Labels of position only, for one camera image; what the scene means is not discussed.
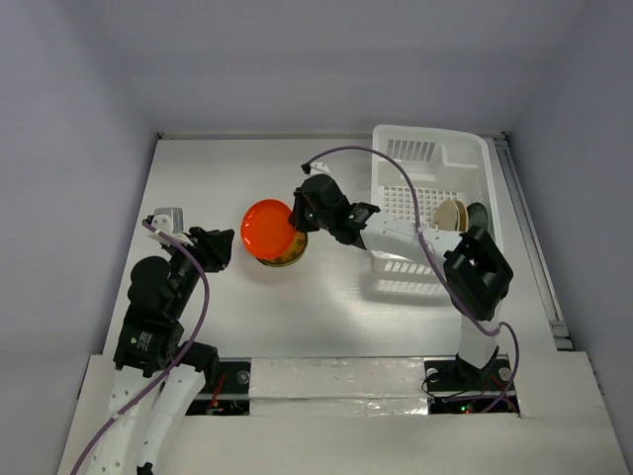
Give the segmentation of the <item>tan plate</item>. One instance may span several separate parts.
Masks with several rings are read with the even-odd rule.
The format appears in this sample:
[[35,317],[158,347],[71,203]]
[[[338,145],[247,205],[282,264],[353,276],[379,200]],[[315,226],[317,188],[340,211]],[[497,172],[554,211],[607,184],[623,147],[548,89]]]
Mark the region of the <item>tan plate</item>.
[[469,215],[466,206],[460,200],[455,201],[455,205],[458,209],[458,225],[457,230],[459,232],[465,232],[469,226]]
[[459,228],[460,212],[454,200],[442,202],[436,209],[432,219],[435,228],[441,231],[457,231]]

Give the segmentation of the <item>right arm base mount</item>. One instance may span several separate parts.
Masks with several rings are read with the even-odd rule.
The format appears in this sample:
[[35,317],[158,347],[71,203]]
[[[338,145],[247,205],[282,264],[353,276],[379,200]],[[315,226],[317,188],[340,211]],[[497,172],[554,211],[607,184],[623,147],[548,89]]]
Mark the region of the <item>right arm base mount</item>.
[[427,358],[423,368],[420,389],[431,415],[520,413],[506,355],[498,356],[483,371],[472,370],[456,356]]

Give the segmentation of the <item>dark grey-green plate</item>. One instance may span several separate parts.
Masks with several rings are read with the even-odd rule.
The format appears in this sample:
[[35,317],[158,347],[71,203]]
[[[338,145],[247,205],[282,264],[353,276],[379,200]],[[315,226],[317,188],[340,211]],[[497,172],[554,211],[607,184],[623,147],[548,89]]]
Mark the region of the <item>dark grey-green plate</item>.
[[471,203],[467,208],[469,218],[469,229],[480,228],[485,231],[491,229],[491,218],[488,208],[481,202]]

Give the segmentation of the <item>yellow patterned brown-rim plate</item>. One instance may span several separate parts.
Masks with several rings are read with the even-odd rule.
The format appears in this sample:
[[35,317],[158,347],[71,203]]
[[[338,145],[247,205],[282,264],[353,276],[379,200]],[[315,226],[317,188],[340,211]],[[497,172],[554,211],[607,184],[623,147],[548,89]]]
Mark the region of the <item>yellow patterned brown-rim plate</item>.
[[306,233],[296,232],[291,245],[278,257],[272,259],[258,259],[264,265],[271,267],[285,267],[297,262],[305,253],[309,239]]

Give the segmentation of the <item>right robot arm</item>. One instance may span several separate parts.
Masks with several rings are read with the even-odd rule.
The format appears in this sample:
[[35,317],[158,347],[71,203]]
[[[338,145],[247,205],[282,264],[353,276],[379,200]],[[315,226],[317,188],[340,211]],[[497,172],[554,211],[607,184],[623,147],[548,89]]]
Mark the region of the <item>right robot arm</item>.
[[324,230],[341,244],[431,267],[462,315],[457,380],[477,388],[491,377],[500,333],[497,307],[513,271],[488,231],[441,231],[396,219],[375,205],[349,202],[326,174],[309,177],[294,191],[289,223],[298,232]]

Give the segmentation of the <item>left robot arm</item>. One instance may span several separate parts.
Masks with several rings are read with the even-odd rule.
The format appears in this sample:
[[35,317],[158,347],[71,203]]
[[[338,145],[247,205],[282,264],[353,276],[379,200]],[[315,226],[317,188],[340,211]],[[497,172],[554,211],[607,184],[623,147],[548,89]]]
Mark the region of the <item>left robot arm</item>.
[[201,391],[219,379],[215,347],[184,340],[180,318],[196,286],[225,270],[232,230],[193,227],[175,234],[143,221],[167,251],[131,272],[129,306],[115,349],[108,418],[72,468],[79,474],[156,474],[161,453]]

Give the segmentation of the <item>orange plate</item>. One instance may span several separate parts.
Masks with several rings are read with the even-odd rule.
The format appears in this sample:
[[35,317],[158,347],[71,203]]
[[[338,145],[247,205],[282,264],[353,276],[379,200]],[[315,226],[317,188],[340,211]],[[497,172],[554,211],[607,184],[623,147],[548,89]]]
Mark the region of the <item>orange plate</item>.
[[240,238],[246,251],[261,260],[280,257],[296,234],[289,224],[290,215],[290,207],[279,200],[265,199],[253,204],[240,225]]

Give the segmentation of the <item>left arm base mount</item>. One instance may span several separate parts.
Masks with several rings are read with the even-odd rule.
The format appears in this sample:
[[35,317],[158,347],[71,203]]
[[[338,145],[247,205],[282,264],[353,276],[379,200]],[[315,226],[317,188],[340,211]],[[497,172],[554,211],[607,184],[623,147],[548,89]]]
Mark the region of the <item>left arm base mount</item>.
[[207,383],[190,404],[187,416],[248,416],[250,359],[221,359],[216,380]]

